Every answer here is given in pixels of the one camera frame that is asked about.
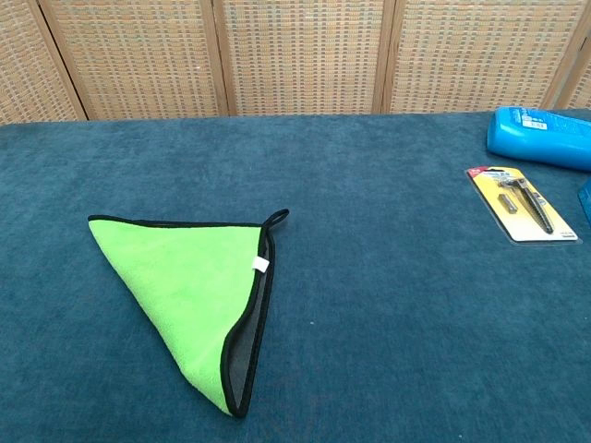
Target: black tool handle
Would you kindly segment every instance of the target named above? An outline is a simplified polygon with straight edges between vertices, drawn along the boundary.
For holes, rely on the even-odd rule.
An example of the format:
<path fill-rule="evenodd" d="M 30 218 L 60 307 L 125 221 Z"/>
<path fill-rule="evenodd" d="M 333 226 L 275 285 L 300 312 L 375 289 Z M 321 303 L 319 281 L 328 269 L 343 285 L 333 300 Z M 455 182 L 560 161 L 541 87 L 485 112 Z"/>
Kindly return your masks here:
<path fill-rule="evenodd" d="M 544 211 L 544 208 L 542 208 L 542 205 L 540 205 L 539 200 L 536 198 L 534 193 L 531 191 L 529 187 L 522 187 L 520 189 L 525 200 L 530 204 L 532 209 L 536 212 L 538 218 L 542 221 L 542 224 L 544 225 L 544 231 L 546 231 L 547 233 L 553 233 L 554 228 L 552 227 L 550 218 Z"/>

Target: wooden frame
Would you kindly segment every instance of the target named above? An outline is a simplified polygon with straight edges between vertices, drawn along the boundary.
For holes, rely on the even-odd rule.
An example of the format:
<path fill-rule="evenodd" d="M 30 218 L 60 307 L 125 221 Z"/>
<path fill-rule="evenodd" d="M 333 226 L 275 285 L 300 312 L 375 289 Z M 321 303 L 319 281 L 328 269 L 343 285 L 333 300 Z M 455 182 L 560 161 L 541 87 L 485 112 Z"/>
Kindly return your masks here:
<path fill-rule="evenodd" d="M 234 74 L 232 73 L 232 59 L 230 57 L 230 42 L 228 41 L 228 33 L 225 27 L 225 13 L 223 12 L 223 0 L 211 1 L 213 3 L 213 17 L 215 19 L 215 29 L 217 30 L 217 41 L 220 50 L 221 69 L 228 105 L 228 114 L 238 115 L 234 88 Z"/>
<path fill-rule="evenodd" d="M 90 101 L 89 94 L 86 91 L 86 87 L 84 86 L 84 82 L 78 75 L 78 70 L 76 69 L 74 58 L 67 49 L 66 37 L 64 36 L 64 33 L 61 31 L 61 28 L 57 23 L 57 18 L 55 17 L 54 11 L 51 8 L 50 0 L 38 0 L 38 3 L 39 7 L 41 8 L 41 11 L 45 15 L 45 19 L 47 20 L 47 26 L 49 26 L 49 30 L 54 36 L 55 42 L 57 43 L 59 52 L 62 55 L 64 64 L 66 65 L 67 72 L 69 73 L 69 76 L 72 79 L 72 83 L 74 83 L 74 88 L 76 88 L 76 90 L 78 91 L 78 96 L 80 97 L 80 101 L 82 102 L 82 107 L 86 111 L 86 115 L 88 116 L 89 120 L 95 120 L 97 118 L 97 115 L 94 112 L 94 108 L 92 107 L 92 103 Z"/>
<path fill-rule="evenodd" d="M 76 117 L 80 120 L 87 120 L 87 115 L 84 111 L 82 104 L 80 103 L 80 99 L 76 93 L 75 86 L 72 84 L 72 81 L 70 80 L 70 76 L 68 75 L 66 66 L 64 66 L 64 61 L 62 60 L 57 46 L 55 46 L 55 42 L 50 30 L 47 28 L 47 24 L 45 23 L 45 19 L 43 18 L 40 6 L 37 5 L 37 2 L 35 0 L 26 0 L 26 3 L 29 6 L 30 12 L 33 18 L 35 19 L 35 22 L 37 23 L 39 32 L 42 35 L 43 41 L 45 42 L 45 46 L 47 47 L 47 52 L 54 61 L 55 68 L 57 69 L 59 77 L 62 80 L 64 89 L 66 90 L 67 97 L 72 103 L 72 107 L 74 108 Z"/>
<path fill-rule="evenodd" d="M 222 53 L 218 42 L 220 34 L 216 29 L 212 2 L 214 4 L 221 3 L 215 2 L 215 0 L 199 0 L 201 13 L 203 14 L 205 41 L 207 43 L 208 54 L 210 55 L 211 76 L 213 77 L 213 87 L 218 102 L 218 111 L 220 115 L 228 115 L 228 93 L 223 79 Z"/>
<path fill-rule="evenodd" d="M 574 29 L 573 36 L 569 41 L 569 44 L 564 52 L 564 57 L 561 60 L 554 78 L 548 86 L 546 96 L 540 104 L 542 108 L 552 108 L 557 106 L 558 96 L 562 95 L 561 90 L 567 86 L 565 82 L 570 77 L 570 72 L 577 60 L 579 51 L 582 49 L 583 43 L 585 42 L 586 36 L 591 30 L 591 1 L 587 1 L 585 9 L 579 19 L 579 23 Z"/>
<path fill-rule="evenodd" d="M 400 36 L 403 28 L 405 0 L 394 0 L 392 12 L 392 30 L 390 34 L 390 46 L 388 50 L 388 62 L 384 74 L 384 88 L 380 103 L 380 113 L 389 114 L 390 104 L 392 102 L 392 81 L 394 69 L 396 67 L 396 58 L 398 56 L 398 46 L 400 45 Z"/>
<path fill-rule="evenodd" d="M 581 51 L 579 51 L 576 61 L 574 62 L 573 69 L 569 73 L 569 77 L 564 81 L 561 93 L 554 103 L 554 107 L 557 109 L 567 108 L 573 98 L 574 92 L 577 85 L 581 81 L 585 70 L 591 62 L 591 41 L 589 38 L 585 38 Z"/>
<path fill-rule="evenodd" d="M 390 44 L 392 37 L 392 21 L 394 19 L 394 7 L 396 0 L 384 0 L 384 8 L 381 16 L 380 47 L 378 48 L 378 62 L 376 64 L 376 80 L 373 89 L 373 103 L 371 112 L 381 114 L 381 104 L 384 95 L 384 86 L 387 81 L 388 60 L 390 58 Z"/>

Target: wicker room divider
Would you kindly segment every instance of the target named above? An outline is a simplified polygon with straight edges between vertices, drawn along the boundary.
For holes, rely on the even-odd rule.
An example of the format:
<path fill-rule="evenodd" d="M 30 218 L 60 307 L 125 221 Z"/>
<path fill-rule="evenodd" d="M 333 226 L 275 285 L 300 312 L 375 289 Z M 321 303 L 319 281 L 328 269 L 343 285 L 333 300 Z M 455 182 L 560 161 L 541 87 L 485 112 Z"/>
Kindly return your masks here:
<path fill-rule="evenodd" d="M 34 1 L 0 0 L 0 125 L 85 119 Z"/>
<path fill-rule="evenodd" d="M 591 105 L 591 0 L 0 5 L 0 123 Z"/>
<path fill-rule="evenodd" d="M 215 0 L 230 114 L 370 113 L 393 3 Z"/>
<path fill-rule="evenodd" d="M 89 118 L 227 114 L 210 0 L 41 0 Z"/>
<path fill-rule="evenodd" d="M 556 107 L 591 108 L 591 39 L 588 37 L 564 82 Z"/>
<path fill-rule="evenodd" d="M 585 0 L 399 0 L 383 110 L 551 106 L 549 87 Z"/>

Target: blue plastic bottle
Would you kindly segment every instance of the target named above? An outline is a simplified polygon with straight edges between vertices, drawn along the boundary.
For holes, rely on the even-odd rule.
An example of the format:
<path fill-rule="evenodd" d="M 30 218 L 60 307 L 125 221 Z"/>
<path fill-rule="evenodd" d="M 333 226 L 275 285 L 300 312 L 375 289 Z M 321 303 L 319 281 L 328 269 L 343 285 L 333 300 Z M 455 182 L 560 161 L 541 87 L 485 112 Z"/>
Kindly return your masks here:
<path fill-rule="evenodd" d="M 499 108 L 488 125 L 495 154 L 591 171 L 591 122 L 529 108 Z"/>

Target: green microfiber towel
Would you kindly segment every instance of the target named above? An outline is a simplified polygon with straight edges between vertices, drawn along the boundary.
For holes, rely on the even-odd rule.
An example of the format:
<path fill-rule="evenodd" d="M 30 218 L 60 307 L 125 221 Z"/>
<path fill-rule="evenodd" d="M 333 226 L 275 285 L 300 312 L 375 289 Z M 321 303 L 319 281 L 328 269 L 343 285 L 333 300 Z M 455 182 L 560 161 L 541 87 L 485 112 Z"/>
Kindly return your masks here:
<path fill-rule="evenodd" d="M 181 372 L 225 413 L 250 403 L 271 295 L 274 243 L 263 224 L 89 217 L 94 238 Z"/>

